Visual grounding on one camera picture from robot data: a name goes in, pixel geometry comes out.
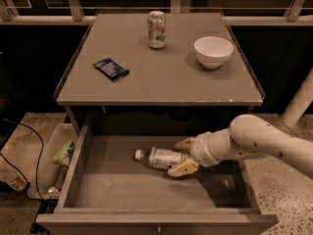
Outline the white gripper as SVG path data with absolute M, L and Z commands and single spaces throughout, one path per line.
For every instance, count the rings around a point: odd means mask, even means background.
M 171 177 L 181 177 L 196 172 L 199 169 L 199 164 L 204 167 L 218 165 L 219 161 L 213 157 L 209 149 L 208 141 L 210 136 L 211 133 L 207 131 L 195 138 L 188 137 L 176 143 L 173 146 L 175 150 L 190 152 L 191 157 L 195 161 L 190 157 L 183 158 L 178 164 L 169 169 L 167 174 Z

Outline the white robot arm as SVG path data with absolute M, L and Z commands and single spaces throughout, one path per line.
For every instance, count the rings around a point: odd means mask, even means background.
M 174 145 L 187 153 L 167 173 L 180 177 L 222 161 L 255 159 L 263 155 L 277 158 L 313 178 L 313 142 L 300 139 L 254 115 L 235 117 L 228 128 L 188 137 Z

